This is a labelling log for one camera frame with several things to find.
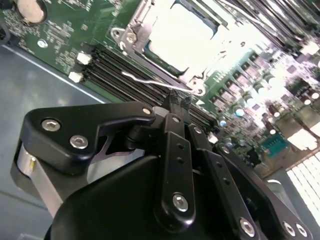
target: metal bracket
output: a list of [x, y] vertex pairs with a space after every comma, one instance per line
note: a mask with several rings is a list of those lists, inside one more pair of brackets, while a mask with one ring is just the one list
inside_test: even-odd
[[125, 126], [150, 125], [155, 118], [142, 102], [40, 108], [24, 117], [20, 140], [31, 155], [58, 171], [81, 174], [96, 154], [99, 137]]
[[312, 240], [308, 228], [229, 148], [218, 149], [242, 195], [258, 203], [258, 221], [269, 239]]
[[167, 231], [179, 233], [196, 218], [190, 143], [185, 139], [184, 122], [175, 114], [166, 116], [163, 131], [154, 213]]
[[266, 240], [252, 219], [224, 159], [211, 151], [206, 135], [197, 126], [189, 125], [188, 133], [193, 147], [192, 159], [198, 159], [202, 173], [218, 192], [234, 239], [240, 236], [243, 240]]

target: screw head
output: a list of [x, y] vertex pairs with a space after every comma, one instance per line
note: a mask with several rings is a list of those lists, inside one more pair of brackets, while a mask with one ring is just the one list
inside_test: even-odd
[[194, 128], [194, 130], [198, 133], [198, 134], [202, 134], [202, 131], [200, 128], [198, 128], [197, 126]]
[[48, 47], [48, 43], [44, 39], [39, 39], [37, 44], [42, 49], [46, 49]]
[[148, 108], [143, 108], [142, 111], [145, 113], [145, 114], [151, 114], [151, 111], [148, 109]]
[[60, 123], [54, 119], [46, 119], [42, 121], [41, 126], [44, 130], [49, 132], [55, 132], [61, 128]]
[[230, 153], [229, 149], [226, 148], [225, 146], [222, 146], [221, 149], [222, 149], [222, 151], [224, 151], [226, 154], [229, 154], [229, 153]]
[[284, 226], [284, 229], [285, 229], [292, 237], [295, 237], [295, 236], [296, 236], [295, 230], [292, 228], [292, 226], [290, 226], [289, 223], [287, 223], [287, 222], [284, 221], [282, 224], [283, 224], [283, 226]]
[[137, 40], [137, 36], [134, 34], [134, 33], [131, 33], [129, 32], [127, 35], [126, 35], [126, 40], [133, 44], [136, 40]]
[[187, 199], [182, 196], [181, 194], [175, 194], [172, 198], [173, 205], [178, 209], [180, 212], [186, 212], [189, 208], [189, 204]]
[[247, 219], [240, 218], [240, 226], [249, 237], [253, 238], [255, 236], [255, 229]]
[[308, 236], [308, 233], [300, 224], [296, 223], [295, 226], [298, 229], [299, 233], [301, 233], [302, 236], [304, 236], [304, 237]]
[[74, 135], [70, 138], [70, 144], [75, 149], [85, 149], [88, 147], [88, 139], [81, 135]]
[[118, 30], [113, 30], [113, 31], [111, 32], [111, 34], [112, 34], [115, 38], [119, 38], [119, 36], [120, 36], [120, 32], [119, 32]]
[[176, 123], [180, 123], [180, 120], [179, 120], [178, 118], [173, 117], [172, 119], [173, 119], [173, 121], [175, 121]]

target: gray floor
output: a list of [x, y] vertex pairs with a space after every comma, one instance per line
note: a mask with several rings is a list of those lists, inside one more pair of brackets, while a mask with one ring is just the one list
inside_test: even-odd
[[10, 177], [24, 115], [35, 108], [87, 105], [97, 99], [0, 47], [0, 239], [41, 239], [52, 218]]

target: electrolytic capacitor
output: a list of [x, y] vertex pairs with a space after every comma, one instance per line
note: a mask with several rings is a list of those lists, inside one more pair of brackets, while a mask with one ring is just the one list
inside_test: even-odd
[[273, 76], [272, 74], [266, 74], [263, 79], [272, 87], [277, 86], [279, 84], [279, 80], [276, 79], [275, 76]]
[[307, 94], [312, 99], [318, 99], [319, 98], [319, 93], [317, 93], [314, 89], [309, 89]]
[[219, 117], [219, 126], [225, 128], [227, 126], [227, 121], [224, 116]]
[[302, 95], [300, 101], [303, 102], [304, 105], [309, 105], [311, 103], [311, 100], [306, 95]]
[[235, 105], [235, 106], [233, 107], [233, 111], [234, 111], [234, 113], [235, 113], [235, 115], [236, 115], [237, 117], [242, 117], [243, 115], [245, 115], [245, 111], [244, 111], [243, 108], [242, 108], [241, 106], [239, 106], [239, 105]]
[[278, 109], [274, 105], [270, 105], [268, 107], [268, 110], [272, 114], [272, 116], [274, 116], [275, 118], [280, 116], [280, 112], [278, 111]]
[[253, 98], [251, 95], [249, 95], [249, 94], [244, 95], [244, 96], [243, 96], [243, 99], [245, 100], [246, 104], [247, 104], [250, 108], [252, 108], [252, 107], [256, 104], [256, 101], [254, 100], [254, 98]]
[[277, 131], [275, 130], [274, 126], [269, 122], [269, 121], [265, 121], [264, 122], [265, 128], [267, 129], [267, 131], [271, 134], [274, 135]]
[[234, 144], [232, 143], [232, 140], [230, 137], [226, 137], [224, 139], [224, 144], [228, 147], [228, 148], [232, 148], [234, 146]]
[[262, 84], [255, 85], [254, 89], [259, 95], [263, 95], [267, 91], [267, 89]]

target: motherboard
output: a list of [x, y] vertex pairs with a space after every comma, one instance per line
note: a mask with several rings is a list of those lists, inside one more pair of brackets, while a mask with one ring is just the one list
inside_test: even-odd
[[0, 0], [16, 45], [112, 102], [161, 106], [249, 165], [318, 148], [320, 10], [308, 0]]

